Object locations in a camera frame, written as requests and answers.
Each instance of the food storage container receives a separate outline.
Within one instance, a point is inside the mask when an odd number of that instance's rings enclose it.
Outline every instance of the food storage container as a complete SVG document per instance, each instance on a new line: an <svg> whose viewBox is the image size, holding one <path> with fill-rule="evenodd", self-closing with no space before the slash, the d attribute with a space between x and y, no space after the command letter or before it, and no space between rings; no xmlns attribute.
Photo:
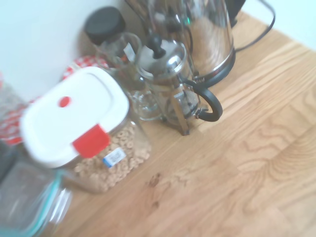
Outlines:
<svg viewBox="0 0 316 237"><path fill-rule="evenodd" d="M17 154L4 141L0 140L0 180L6 176L17 159Z"/></svg>
<svg viewBox="0 0 316 237"><path fill-rule="evenodd" d="M0 236L51 236L72 197L62 187L61 173L24 161L16 150L0 155L14 160L0 180Z"/></svg>
<svg viewBox="0 0 316 237"><path fill-rule="evenodd" d="M32 159L105 192L150 156L151 146L117 82L80 69L32 104L21 133Z"/></svg>
<svg viewBox="0 0 316 237"><path fill-rule="evenodd" d="M124 32L125 25L119 10L104 7L88 17L84 32L96 49L99 67L123 88L139 118L160 119L159 106L135 67L142 48L141 40L132 33Z"/></svg>

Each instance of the label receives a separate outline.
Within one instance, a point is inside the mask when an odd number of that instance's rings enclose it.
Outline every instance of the label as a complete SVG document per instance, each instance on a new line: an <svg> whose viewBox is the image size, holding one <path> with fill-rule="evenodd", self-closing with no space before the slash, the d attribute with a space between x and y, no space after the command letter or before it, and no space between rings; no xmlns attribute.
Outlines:
<svg viewBox="0 0 316 237"><path fill-rule="evenodd" d="M130 43L128 43L126 48L124 49L124 53L126 54L130 62L134 62L136 54Z"/></svg>
<svg viewBox="0 0 316 237"><path fill-rule="evenodd" d="M103 158L103 163L106 164L108 168L113 167L117 163L119 163L122 159L126 157L125 152L121 147L116 148L110 154Z"/></svg>

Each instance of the black handle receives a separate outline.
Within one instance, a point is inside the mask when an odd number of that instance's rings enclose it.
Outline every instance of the black handle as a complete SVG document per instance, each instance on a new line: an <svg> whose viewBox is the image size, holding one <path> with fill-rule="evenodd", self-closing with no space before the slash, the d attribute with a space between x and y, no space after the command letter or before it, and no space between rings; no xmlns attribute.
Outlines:
<svg viewBox="0 0 316 237"><path fill-rule="evenodd" d="M198 118L207 122L218 121L223 114L223 107L219 100L216 98L216 96L207 88L195 84L193 81L187 80L185 81L185 83L192 86L193 91L199 96L201 96L204 100L206 100L206 102L210 105L210 107L213 110L212 113L199 111L197 113Z"/></svg>
<svg viewBox="0 0 316 237"><path fill-rule="evenodd" d="M240 12L245 0L225 0L231 26L236 24L236 17Z"/></svg>
<svg viewBox="0 0 316 237"><path fill-rule="evenodd" d="M154 59L160 59L166 54L166 50L161 47L162 38L158 34L151 34L147 39L147 47L154 52Z"/></svg>

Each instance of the stainless steel kettle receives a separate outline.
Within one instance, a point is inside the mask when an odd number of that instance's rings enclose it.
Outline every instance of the stainless steel kettle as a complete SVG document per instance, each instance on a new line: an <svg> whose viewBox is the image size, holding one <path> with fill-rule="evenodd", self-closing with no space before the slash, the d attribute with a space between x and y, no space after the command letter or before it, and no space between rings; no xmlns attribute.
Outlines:
<svg viewBox="0 0 316 237"><path fill-rule="evenodd" d="M191 119L217 121L221 117L223 109L215 95L193 81L187 51L182 43L151 35L147 46L142 49L137 70L166 120L183 135L189 135ZM212 113L207 112L207 105L201 104L200 96L212 108Z"/></svg>
<svg viewBox="0 0 316 237"><path fill-rule="evenodd" d="M231 71L236 53L224 0L125 1L143 19L146 28L186 46L195 82L210 87ZM238 12L235 7L229 9Z"/></svg>

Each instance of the french press lid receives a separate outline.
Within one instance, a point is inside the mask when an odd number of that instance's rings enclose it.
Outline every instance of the french press lid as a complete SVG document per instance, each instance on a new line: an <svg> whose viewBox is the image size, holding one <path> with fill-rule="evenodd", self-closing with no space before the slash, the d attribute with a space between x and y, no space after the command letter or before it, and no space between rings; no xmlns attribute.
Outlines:
<svg viewBox="0 0 316 237"><path fill-rule="evenodd" d="M160 35L152 34L141 51L138 71L145 79L166 79L181 71L186 60L187 52L182 43L162 40Z"/></svg>

